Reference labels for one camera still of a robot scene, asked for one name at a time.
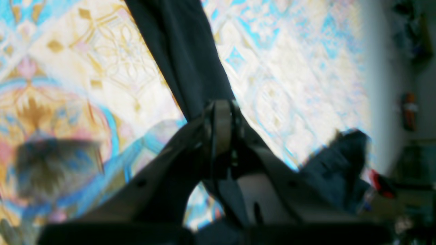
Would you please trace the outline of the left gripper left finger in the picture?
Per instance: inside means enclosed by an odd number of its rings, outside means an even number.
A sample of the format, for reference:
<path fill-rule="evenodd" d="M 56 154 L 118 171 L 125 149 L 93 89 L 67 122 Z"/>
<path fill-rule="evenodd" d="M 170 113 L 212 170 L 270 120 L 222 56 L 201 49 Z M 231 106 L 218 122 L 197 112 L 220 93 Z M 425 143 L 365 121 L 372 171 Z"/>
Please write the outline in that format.
<path fill-rule="evenodd" d="M 191 192 L 215 155 L 216 103 L 181 128 L 162 152 L 106 203 L 70 222 L 48 225 L 39 245 L 196 245 L 184 228 Z"/>

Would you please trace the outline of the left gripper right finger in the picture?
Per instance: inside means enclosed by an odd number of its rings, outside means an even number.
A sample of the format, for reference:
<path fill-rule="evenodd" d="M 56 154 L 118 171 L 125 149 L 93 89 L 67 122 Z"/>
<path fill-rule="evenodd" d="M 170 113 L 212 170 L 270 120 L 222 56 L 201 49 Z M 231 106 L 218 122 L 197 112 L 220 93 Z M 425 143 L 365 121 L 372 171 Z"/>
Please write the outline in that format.
<path fill-rule="evenodd" d="M 383 225 L 327 203 L 268 148 L 246 138 L 235 101 L 215 101 L 215 189 L 236 181 L 249 224 L 243 245 L 387 245 Z"/>

